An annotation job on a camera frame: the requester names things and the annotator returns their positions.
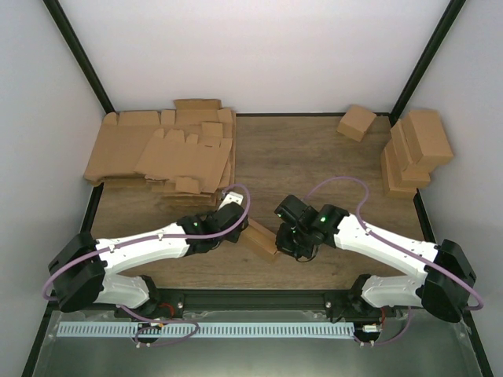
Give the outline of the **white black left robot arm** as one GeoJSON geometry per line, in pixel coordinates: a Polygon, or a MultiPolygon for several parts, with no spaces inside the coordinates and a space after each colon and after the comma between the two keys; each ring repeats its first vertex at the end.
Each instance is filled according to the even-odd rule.
{"type": "Polygon", "coordinates": [[[161,294],[151,277],[123,272],[163,259],[203,254],[222,242],[236,243],[248,225],[244,208],[228,202],[205,214],[185,216],[161,229],[119,239],[74,236],[48,265],[49,285],[64,313],[93,304],[125,306],[143,317],[160,309],[161,294]]]}

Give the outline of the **brown cardboard box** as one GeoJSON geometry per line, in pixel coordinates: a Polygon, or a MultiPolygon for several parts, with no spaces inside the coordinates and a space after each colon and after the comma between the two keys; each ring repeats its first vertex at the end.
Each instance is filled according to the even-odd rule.
{"type": "Polygon", "coordinates": [[[269,263],[275,262],[280,255],[276,246],[276,234],[251,218],[248,219],[246,229],[241,232],[239,242],[269,263]]]}

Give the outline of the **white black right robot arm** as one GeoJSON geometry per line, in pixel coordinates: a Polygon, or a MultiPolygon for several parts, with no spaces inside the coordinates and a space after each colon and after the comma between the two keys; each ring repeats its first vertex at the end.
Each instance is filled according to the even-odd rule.
{"type": "Polygon", "coordinates": [[[284,254],[311,260],[324,244],[400,271],[399,276],[361,276],[349,297],[351,311],[360,317],[383,306],[415,306],[457,323],[468,308],[476,274],[462,248],[451,240],[435,244],[365,228],[347,210],[329,204],[316,210],[294,195],[287,196],[275,214],[282,221],[276,245],[284,254]]]}

